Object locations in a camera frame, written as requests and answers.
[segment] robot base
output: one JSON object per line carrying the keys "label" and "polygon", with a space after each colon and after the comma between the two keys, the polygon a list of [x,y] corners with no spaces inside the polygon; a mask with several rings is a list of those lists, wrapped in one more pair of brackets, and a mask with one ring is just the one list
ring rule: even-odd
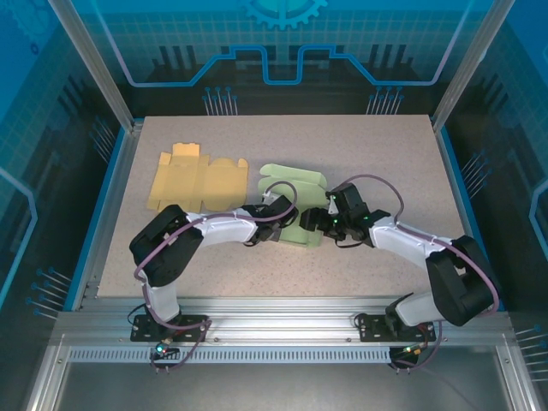
{"label": "robot base", "polygon": [[384,315],[358,314],[354,317],[354,325],[360,332],[362,343],[422,343],[426,339],[429,343],[436,341],[436,331],[432,323],[420,326],[407,327],[401,325],[399,330],[393,331],[386,324]]}
{"label": "robot base", "polygon": [[[179,314],[170,321],[173,325],[194,325],[206,321],[206,315]],[[158,324],[150,314],[136,315],[130,340],[134,343],[157,343],[166,338],[171,338],[173,343],[196,343],[202,331],[194,328],[188,331],[175,331]]]}

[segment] blue trim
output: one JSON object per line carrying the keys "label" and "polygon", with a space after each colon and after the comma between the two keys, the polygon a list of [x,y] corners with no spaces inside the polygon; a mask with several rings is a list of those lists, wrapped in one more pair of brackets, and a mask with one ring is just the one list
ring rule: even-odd
{"label": "blue trim", "polygon": [[6,300],[9,287],[11,287],[11,283],[14,281],[15,273],[17,272],[17,269],[19,268],[19,264],[21,263],[23,254],[27,250],[28,242],[31,240],[31,236],[33,235],[34,228],[36,227],[36,223],[38,222],[38,212],[36,210],[36,202],[34,201],[33,192],[25,184],[17,180],[7,170],[5,170],[2,167],[0,167],[0,176],[5,178],[9,184],[15,187],[17,191],[19,191],[21,194],[27,197],[28,208],[30,209],[30,212],[31,212],[31,221],[27,226],[27,231],[25,231],[25,235],[23,236],[23,239],[21,240],[21,244],[19,245],[19,248],[17,249],[17,253],[15,254],[14,260],[12,261],[11,266],[9,268],[8,276],[6,276],[6,280],[4,281],[2,289],[0,290],[0,310],[2,310],[3,302]]}
{"label": "blue trim", "polygon": [[539,222],[537,221],[537,208],[539,207],[539,197],[546,190],[548,190],[548,179],[541,182],[533,191],[531,206],[529,208],[529,221],[533,226],[534,234],[537,236],[537,240],[539,240],[539,245],[542,248],[542,252],[545,254],[545,258],[548,259],[548,243],[546,242],[545,235],[540,228]]}
{"label": "blue trim", "polygon": [[459,164],[456,162],[455,151],[453,150],[453,146],[451,145],[451,140],[445,126],[443,126],[441,129],[441,135],[442,139],[444,139],[445,150],[447,150],[447,157],[449,159],[451,169],[453,169],[453,173],[455,174],[456,186],[459,189],[462,204],[464,205],[464,212],[466,213],[466,217],[468,219],[468,222],[470,223],[472,236],[478,242],[481,251],[483,251],[483,254],[487,256],[485,243],[483,242],[483,238],[481,237],[480,233],[480,227],[478,226],[478,221],[476,220],[476,216],[474,215],[472,203],[470,202],[470,197],[468,197],[466,186],[464,185],[464,180],[462,179],[461,169],[459,168]]}
{"label": "blue trim", "polygon": [[97,14],[99,23],[101,24],[104,33],[110,43],[110,47],[112,47],[112,50],[114,51],[114,54],[116,55],[116,59],[120,63],[120,67],[122,68],[122,72],[126,76],[126,79],[128,80],[128,83],[132,85],[133,87],[192,87],[194,86],[203,76],[207,73],[207,71],[216,63],[223,60],[236,60],[236,52],[237,51],[258,51],[261,55],[261,62],[262,62],[262,70],[263,70],[263,81],[265,84],[269,86],[296,86],[302,82],[302,75],[303,75],[303,68],[304,68],[304,53],[305,51],[328,51],[329,52],[329,58],[332,59],[339,59],[339,60],[348,60],[354,67],[363,75],[366,79],[368,79],[372,85],[374,86],[432,86],[436,84],[436,82],[439,79],[439,76],[441,75],[445,64],[447,63],[447,60],[449,59],[450,53],[453,50],[453,47],[455,46],[455,43],[461,33],[462,27],[464,26],[464,23],[466,19],[468,18],[468,14],[470,13],[470,10],[474,6],[475,0],[470,0],[468,3],[468,6],[464,9],[461,19],[455,29],[455,32],[453,33],[451,40],[449,44],[447,45],[447,49],[445,50],[444,55],[441,58],[441,61],[438,65],[438,68],[436,69],[436,73],[432,77],[431,80],[377,80],[375,79],[369,71],[363,65],[360,63],[360,61],[350,53],[340,53],[337,51],[336,45],[330,45],[330,44],[310,44],[310,45],[302,45],[299,48],[299,51],[297,52],[297,74],[294,80],[271,80],[270,74],[269,74],[269,67],[268,67],[268,53],[266,51],[266,48],[263,45],[230,45],[229,46],[229,53],[228,54],[217,54],[210,58],[206,64],[194,75],[194,77],[190,81],[162,81],[162,82],[150,82],[150,83],[140,83],[133,79],[131,74],[129,73],[129,68],[127,64],[124,62],[122,53],[118,49],[118,46],[116,44],[116,41],[114,40],[114,37],[112,33],[110,32],[110,29],[108,25],[106,24],[106,21],[104,20],[103,15],[101,14],[101,11],[99,10],[99,7],[97,5],[97,0],[92,0],[92,6],[95,9],[95,13]]}
{"label": "blue trim", "polygon": [[89,223],[89,229],[87,229],[86,239],[84,240],[84,245],[82,246],[82,251],[80,252],[80,257],[78,258],[78,264],[74,270],[74,275],[72,278],[72,283],[68,289],[67,299],[63,307],[63,311],[71,311],[71,307],[76,300],[76,294],[78,293],[78,287],[82,281],[82,276],[84,275],[84,267],[87,262],[87,255],[92,246],[93,237],[95,236],[95,231],[97,229],[97,224],[101,211],[104,207],[104,200],[106,199],[106,194],[109,191],[110,182],[112,181],[112,176],[114,174],[114,168],[116,167],[116,162],[118,156],[120,155],[120,150],[122,148],[122,143],[124,140],[125,131],[123,128],[120,128],[118,137],[116,139],[116,144],[114,145],[114,150],[110,156],[109,166],[106,169],[104,174],[103,185],[101,186],[101,191],[99,191],[99,196],[97,198],[97,203],[95,204],[95,209],[93,210],[92,221]]}

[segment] robotic arm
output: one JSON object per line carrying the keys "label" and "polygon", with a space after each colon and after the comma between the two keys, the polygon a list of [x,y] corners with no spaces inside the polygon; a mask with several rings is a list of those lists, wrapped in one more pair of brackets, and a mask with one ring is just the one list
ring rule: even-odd
{"label": "robotic arm", "polygon": [[202,247],[223,242],[242,242],[254,246],[295,221],[294,208],[282,218],[265,222],[287,211],[291,201],[281,195],[265,194],[260,205],[244,205],[225,217],[208,219],[207,215],[186,213],[178,205],[160,212],[129,244],[135,264],[141,264],[170,235],[184,225],[203,220],[183,231],[145,265],[140,276],[146,287],[150,309],[169,323],[180,314],[175,280],[182,274],[194,253]]}
{"label": "robotic arm", "polygon": [[473,238],[428,235],[398,223],[386,211],[371,212],[349,182],[326,195],[328,209],[302,213],[303,229],[319,229],[336,243],[350,236],[356,246],[391,251],[428,272],[432,291],[406,295],[386,309],[386,322],[396,334],[405,327],[436,320],[461,326],[494,303],[496,290],[489,278],[485,280],[491,276],[491,268]]}

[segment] speckled tabletop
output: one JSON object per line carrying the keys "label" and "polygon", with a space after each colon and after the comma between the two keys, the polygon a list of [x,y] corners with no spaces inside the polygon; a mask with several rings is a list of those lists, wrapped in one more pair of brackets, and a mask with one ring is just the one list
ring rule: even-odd
{"label": "speckled tabletop", "polygon": [[[128,179],[98,294],[138,296],[128,245],[155,216],[146,209],[161,151],[201,144],[211,158],[249,162],[247,203],[260,201],[259,169],[277,163],[322,172],[328,188],[372,173],[392,182],[406,208],[402,221],[457,237],[463,229],[428,116],[171,116],[147,117]],[[358,181],[370,209],[396,212],[394,194]],[[305,249],[268,241],[200,249],[177,280],[179,296],[403,295],[429,287],[428,276],[391,253],[339,249],[324,239]]]}

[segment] light green folded paper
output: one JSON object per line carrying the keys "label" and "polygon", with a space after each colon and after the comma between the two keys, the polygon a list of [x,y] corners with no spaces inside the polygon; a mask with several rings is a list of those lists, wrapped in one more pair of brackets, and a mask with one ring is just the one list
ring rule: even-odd
{"label": "light green folded paper", "polygon": [[[297,190],[296,208],[299,213],[309,208],[325,207],[328,204],[325,197],[327,180],[322,173],[294,169],[278,164],[266,164],[260,169],[260,174],[265,176],[259,181],[260,193],[263,193],[274,182],[286,181],[292,183]],[[288,186],[275,186],[272,192],[285,195],[290,200],[293,199],[293,191]],[[300,220],[301,214],[289,227],[282,230],[279,241],[300,247],[319,246],[323,234],[320,231],[305,231],[299,226]]]}

